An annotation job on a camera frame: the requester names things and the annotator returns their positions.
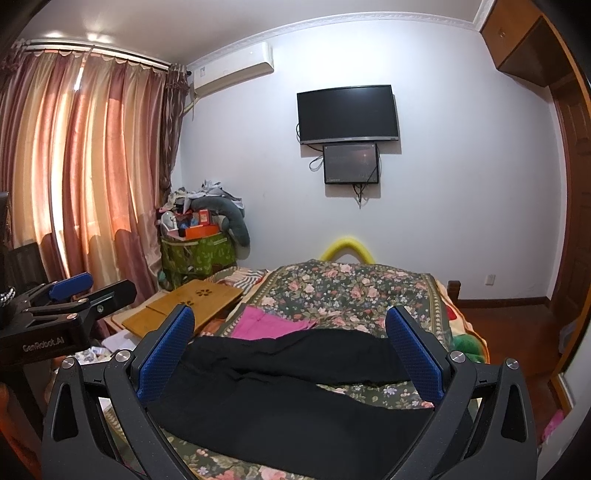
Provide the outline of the pink striped curtain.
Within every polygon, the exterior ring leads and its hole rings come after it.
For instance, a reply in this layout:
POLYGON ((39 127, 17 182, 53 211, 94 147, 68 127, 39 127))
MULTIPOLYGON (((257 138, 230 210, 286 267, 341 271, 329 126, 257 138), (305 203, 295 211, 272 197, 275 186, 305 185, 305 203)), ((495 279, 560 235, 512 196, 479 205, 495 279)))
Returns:
POLYGON ((156 211, 171 188, 187 81, 93 51, 14 49, 1 63, 1 187, 11 243, 47 277, 157 288, 156 211))

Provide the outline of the black pants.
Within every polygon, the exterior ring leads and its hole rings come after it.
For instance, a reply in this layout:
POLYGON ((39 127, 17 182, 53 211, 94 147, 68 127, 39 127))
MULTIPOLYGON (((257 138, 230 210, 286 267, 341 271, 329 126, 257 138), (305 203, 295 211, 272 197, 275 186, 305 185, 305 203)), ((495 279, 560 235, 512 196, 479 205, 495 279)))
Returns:
POLYGON ((408 378, 387 339, 356 330, 199 337, 148 411, 167 432, 229 457, 315 479, 382 479, 432 410, 370 406, 331 389, 408 378))

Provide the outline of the green fabric storage box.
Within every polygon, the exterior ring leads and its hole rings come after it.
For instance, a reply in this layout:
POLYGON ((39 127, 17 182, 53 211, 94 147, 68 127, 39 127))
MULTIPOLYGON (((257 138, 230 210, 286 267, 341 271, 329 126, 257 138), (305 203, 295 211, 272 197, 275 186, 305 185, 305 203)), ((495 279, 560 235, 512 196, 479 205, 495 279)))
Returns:
POLYGON ((160 247, 158 283, 167 291, 191 280, 204 280, 236 263, 235 244, 225 233, 191 241, 162 238, 160 247))

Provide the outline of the yellow foam headboard guard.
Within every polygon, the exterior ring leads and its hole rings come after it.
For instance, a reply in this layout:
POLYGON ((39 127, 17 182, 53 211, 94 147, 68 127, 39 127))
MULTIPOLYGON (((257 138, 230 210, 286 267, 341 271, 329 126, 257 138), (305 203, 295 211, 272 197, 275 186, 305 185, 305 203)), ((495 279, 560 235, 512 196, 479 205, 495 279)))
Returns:
POLYGON ((332 261, 337 258, 342 252, 351 251, 353 256, 356 257, 363 264, 375 264, 376 261, 370 250, 363 245, 361 241, 352 236, 341 237, 332 242, 325 252, 322 253, 321 261, 332 261))

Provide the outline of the grey neck pillow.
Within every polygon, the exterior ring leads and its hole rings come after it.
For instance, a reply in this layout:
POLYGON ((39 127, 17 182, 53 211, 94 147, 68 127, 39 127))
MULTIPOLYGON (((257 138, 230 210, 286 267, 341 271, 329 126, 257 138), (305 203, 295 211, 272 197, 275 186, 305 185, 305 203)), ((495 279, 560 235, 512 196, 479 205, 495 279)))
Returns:
POLYGON ((231 200, 205 196, 189 201, 189 207, 193 211, 207 209, 215 216, 221 216, 221 231, 228 233, 240 247, 249 247, 249 230, 245 225, 245 215, 231 200))

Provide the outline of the orange box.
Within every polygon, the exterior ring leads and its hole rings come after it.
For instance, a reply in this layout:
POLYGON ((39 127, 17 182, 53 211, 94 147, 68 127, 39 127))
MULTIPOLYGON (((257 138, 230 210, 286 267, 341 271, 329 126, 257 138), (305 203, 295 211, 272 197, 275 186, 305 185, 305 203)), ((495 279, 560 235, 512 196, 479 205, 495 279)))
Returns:
POLYGON ((216 235, 220 232, 217 225, 195 225, 189 226, 184 230, 184 238, 186 240, 199 240, 209 236, 216 235))

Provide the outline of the floral bed quilt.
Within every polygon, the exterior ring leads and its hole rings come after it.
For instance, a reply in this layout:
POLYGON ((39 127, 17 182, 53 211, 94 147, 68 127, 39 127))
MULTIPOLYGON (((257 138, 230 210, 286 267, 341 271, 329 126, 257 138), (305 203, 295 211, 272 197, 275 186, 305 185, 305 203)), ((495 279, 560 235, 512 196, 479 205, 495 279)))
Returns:
MULTIPOLYGON (((421 326, 451 347, 451 329, 435 278, 379 264, 344 264, 308 260, 274 270, 229 267, 204 281, 242 289, 243 296, 228 316, 209 322, 199 336, 229 337, 242 307, 252 306, 290 321, 315 320, 317 328, 359 330, 385 336, 390 303, 404 305, 421 326)), ((411 382, 383 387, 361 384, 321 386, 375 407, 397 410, 432 408, 411 382)), ((224 456, 164 432, 168 442, 197 479, 311 479, 224 456)))

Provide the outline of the wall mounted black television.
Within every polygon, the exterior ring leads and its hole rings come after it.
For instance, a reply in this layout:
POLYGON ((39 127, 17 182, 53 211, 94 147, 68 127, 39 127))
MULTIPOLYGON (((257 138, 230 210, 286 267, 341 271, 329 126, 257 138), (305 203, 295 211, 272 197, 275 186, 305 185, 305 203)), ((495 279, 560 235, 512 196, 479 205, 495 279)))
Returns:
POLYGON ((391 85, 338 87, 297 93, 301 144, 398 141, 391 85))

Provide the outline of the wooden door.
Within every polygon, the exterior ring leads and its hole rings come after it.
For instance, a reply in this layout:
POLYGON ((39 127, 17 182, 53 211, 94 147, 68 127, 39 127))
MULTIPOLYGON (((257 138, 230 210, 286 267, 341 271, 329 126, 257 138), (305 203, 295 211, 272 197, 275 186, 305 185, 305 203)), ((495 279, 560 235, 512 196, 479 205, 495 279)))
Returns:
POLYGON ((590 289, 590 108, 573 73, 551 85, 565 153, 567 212, 551 310, 563 324, 584 321, 590 289))

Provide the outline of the white crumpled cloth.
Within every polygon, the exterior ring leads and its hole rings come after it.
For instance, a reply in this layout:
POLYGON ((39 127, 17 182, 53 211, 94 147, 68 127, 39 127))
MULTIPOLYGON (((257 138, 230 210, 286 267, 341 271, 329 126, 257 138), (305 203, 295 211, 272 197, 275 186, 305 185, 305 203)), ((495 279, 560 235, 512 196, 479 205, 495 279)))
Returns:
POLYGON ((80 365, 102 363, 110 360, 118 350, 134 350, 139 342, 140 338, 137 335, 122 330, 107 337, 98 346, 76 352, 73 357, 80 365))

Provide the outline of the wooden wall cabinet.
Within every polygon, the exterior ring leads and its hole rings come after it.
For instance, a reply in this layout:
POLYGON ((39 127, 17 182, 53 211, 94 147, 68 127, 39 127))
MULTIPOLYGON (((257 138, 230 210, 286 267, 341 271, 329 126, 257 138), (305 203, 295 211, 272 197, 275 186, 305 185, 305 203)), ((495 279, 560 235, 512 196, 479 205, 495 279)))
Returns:
POLYGON ((547 87, 573 72, 558 37, 532 1, 495 1, 481 34, 504 74, 547 87))

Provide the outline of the folded pink pants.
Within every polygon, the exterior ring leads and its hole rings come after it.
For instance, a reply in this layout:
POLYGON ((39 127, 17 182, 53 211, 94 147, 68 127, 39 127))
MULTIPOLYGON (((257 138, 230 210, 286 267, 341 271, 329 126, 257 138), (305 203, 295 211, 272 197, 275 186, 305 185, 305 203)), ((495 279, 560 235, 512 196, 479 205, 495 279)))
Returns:
POLYGON ((229 337, 249 341, 277 339, 294 332, 310 330, 316 323, 314 320, 290 321, 259 308, 246 306, 229 337))

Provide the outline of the wooden folding lap desk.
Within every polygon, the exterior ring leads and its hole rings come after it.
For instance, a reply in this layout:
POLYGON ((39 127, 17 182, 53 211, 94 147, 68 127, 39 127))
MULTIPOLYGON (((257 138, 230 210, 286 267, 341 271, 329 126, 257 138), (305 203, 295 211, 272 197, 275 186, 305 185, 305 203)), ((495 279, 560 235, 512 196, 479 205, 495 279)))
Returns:
POLYGON ((194 317, 193 331, 197 333, 220 313, 242 299, 242 289, 221 283, 192 280, 167 293, 159 292, 143 304, 114 314, 113 321, 136 336, 144 337, 157 330, 175 307, 188 307, 194 317))

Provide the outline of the white air conditioner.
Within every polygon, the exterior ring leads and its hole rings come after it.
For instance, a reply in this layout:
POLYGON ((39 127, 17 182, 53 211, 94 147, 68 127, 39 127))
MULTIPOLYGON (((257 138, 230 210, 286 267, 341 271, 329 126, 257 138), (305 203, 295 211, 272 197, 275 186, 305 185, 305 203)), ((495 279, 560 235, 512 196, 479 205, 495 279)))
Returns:
POLYGON ((198 98, 273 73, 273 49, 260 42, 224 55, 193 71, 194 94, 198 98))

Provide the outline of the small wall monitor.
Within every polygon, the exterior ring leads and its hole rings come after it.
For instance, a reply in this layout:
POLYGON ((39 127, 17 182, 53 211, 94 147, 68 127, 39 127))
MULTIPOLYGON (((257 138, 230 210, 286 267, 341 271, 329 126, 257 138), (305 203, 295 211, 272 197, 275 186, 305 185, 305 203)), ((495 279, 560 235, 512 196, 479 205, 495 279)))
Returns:
POLYGON ((380 156, 376 143, 339 143, 324 146, 324 178, 328 185, 363 185, 380 182, 380 156))

